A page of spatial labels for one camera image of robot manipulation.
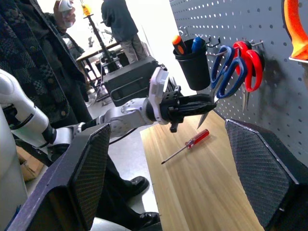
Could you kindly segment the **person in dark jacket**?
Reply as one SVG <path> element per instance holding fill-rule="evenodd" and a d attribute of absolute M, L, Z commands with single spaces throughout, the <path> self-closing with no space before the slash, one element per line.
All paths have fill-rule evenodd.
<path fill-rule="evenodd" d="M 138 36 L 137 26 L 128 10 L 125 0 L 103 0 L 102 19 L 106 27 L 111 28 L 129 63 L 143 60 L 147 54 Z"/>

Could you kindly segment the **silver double scissors hook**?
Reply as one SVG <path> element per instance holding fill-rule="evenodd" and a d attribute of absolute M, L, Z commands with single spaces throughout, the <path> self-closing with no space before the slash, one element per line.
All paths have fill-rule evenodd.
<path fill-rule="evenodd" d="M 250 42 L 251 46 L 254 47 L 254 46 L 258 46 L 260 44 L 262 44 L 263 41 L 261 40 L 260 42 L 258 43 L 254 43 L 254 42 Z M 228 51 L 223 51 L 223 52 L 219 52 L 219 53 L 216 53 L 216 54 L 210 54 L 209 52 L 207 52 L 206 54 L 209 55 L 209 56 L 213 56 L 213 57 L 217 57 L 217 56 L 222 56 L 224 55 L 225 53 L 227 53 Z"/>

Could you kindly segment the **small white handheld object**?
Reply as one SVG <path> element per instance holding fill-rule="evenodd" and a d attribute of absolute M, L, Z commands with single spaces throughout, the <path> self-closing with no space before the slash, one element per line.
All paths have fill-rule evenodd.
<path fill-rule="evenodd" d="M 59 12 L 63 13 L 66 11 L 70 11 L 73 8 L 71 0 L 60 0 L 59 3 Z"/>

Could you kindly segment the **orange-handled long-nose pliers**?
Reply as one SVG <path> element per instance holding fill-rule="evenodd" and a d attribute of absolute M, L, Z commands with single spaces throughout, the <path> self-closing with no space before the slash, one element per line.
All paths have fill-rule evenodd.
<path fill-rule="evenodd" d="M 301 24 L 298 4 L 298 0 L 284 0 L 284 21 L 293 46 L 291 58 L 308 61 L 308 34 Z"/>

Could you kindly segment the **red-handled scissors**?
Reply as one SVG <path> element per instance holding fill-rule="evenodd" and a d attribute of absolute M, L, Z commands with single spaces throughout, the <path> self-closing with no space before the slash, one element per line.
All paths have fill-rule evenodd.
<path fill-rule="evenodd" d="M 243 94 L 242 112 L 244 112 L 248 107 L 250 93 L 256 91 L 262 83 L 265 60 L 261 53 L 252 48 L 250 41 L 237 41 L 233 44 L 233 47 L 236 50 L 235 56 L 243 58 L 247 67 L 247 75 L 241 86 Z"/>

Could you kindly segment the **red-handled screwdriver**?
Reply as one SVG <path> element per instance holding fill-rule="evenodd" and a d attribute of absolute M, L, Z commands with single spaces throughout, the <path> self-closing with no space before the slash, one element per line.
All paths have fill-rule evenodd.
<path fill-rule="evenodd" d="M 170 157 L 162 161 L 161 164 L 162 165 L 165 164 L 166 162 L 168 162 L 170 159 L 172 159 L 173 157 L 175 157 L 176 155 L 178 155 L 180 152 L 184 151 L 185 149 L 191 149 L 193 146 L 195 146 L 196 144 L 201 142 L 203 139 L 205 139 L 209 134 L 210 132 L 207 129 L 204 129 L 203 131 L 199 132 L 197 135 L 195 135 L 190 140 L 188 140 L 181 149 L 179 149 L 173 155 L 171 155 Z"/>

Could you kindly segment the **orange-handled screwdriver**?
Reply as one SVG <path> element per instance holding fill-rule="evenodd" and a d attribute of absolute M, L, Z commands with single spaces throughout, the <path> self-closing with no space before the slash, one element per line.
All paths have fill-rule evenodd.
<path fill-rule="evenodd" d="M 172 44 L 173 44 L 174 50 L 176 51 L 178 55 L 185 55 L 187 53 L 187 48 L 181 36 L 176 35 L 172 40 Z"/>

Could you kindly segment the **black equipment case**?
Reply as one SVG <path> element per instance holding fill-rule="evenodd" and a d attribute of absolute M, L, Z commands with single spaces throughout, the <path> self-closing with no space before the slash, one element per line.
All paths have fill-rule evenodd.
<path fill-rule="evenodd" d="M 150 79 L 156 68 L 167 71 L 166 66 L 148 56 L 104 76 L 103 83 L 116 107 L 149 93 Z"/>

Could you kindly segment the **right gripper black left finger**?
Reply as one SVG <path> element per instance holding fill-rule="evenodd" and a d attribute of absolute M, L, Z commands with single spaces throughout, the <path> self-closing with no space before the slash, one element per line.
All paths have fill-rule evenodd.
<path fill-rule="evenodd" d="M 103 189 L 110 135 L 109 124 L 78 134 L 6 231 L 89 231 Z"/>

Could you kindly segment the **grey pegboard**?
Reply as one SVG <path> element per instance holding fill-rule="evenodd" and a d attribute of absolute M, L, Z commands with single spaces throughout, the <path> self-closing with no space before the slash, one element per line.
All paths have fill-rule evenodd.
<path fill-rule="evenodd" d="M 223 45 L 253 41 L 265 58 L 263 80 L 242 112 L 239 90 L 220 100 L 223 118 L 253 123 L 274 132 L 308 166 L 308 64 L 289 60 L 293 46 L 283 21 L 283 0 L 169 0 L 183 39 L 202 36 Z"/>

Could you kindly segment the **blue-handled scissors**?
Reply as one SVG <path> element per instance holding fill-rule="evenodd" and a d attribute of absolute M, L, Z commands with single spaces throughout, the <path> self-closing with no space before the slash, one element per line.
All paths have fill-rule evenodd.
<path fill-rule="evenodd" d="M 212 104 L 218 100 L 229 98 L 241 87 L 248 74 L 248 67 L 244 59 L 235 54 L 236 49 L 223 45 L 219 49 L 210 76 L 210 99 Z M 237 80 L 226 90 L 236 68 L 240 69 Z"/>

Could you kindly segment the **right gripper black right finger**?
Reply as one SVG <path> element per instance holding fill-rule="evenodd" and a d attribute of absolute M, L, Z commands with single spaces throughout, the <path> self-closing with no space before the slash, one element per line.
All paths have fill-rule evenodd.
<path fill-rule="evenodd" d="M 308 229 L 308 167 L 271 131 L 225 121 L 236 170 L 264 229 Z"/>

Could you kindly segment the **hand of checked-coat person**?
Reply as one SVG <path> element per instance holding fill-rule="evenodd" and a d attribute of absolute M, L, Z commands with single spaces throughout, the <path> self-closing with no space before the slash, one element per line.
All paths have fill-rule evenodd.
<path fill-rule="evenodd" d="M 56 25 L 63 30 L 66 30 L 68 28 L 70 28 L 76 21 L 75 19 L 75 8 L 73 6 L 73 8 L 70 11 L 66 11 L 66 12 L 59 12 L 59 3 L 60 0 L 56 0 L 54 7 L 53 7 L 53 13 L 54 13 L 54 18 L 56 21 Z"/>

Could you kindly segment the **brown cardboard box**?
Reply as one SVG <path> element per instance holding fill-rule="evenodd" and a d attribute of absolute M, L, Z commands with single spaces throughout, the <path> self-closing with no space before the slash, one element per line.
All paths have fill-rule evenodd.
<path fill-rule="evenodd" d="M 21 171 L 25 182 L 34 180 L 41 173 L 44 164 L 24 149 L 16 147 Z"/>

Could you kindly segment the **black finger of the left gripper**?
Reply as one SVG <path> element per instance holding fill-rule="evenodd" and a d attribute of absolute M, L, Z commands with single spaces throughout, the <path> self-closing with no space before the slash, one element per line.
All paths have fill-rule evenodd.
<path fill-rule="evenodd" d="M 184 118 L 187 116 L 203 115 L 213 110 L 216 104 L 190 104 L 168 108 L 169 118 Z"/>
<path fill-rule="evenodd" d="M 182 96 L 179 98 L 179 105 L 186 105 L 188 103 L 215 104 L 210 95 L 202 93 L 191 96 Z"/>

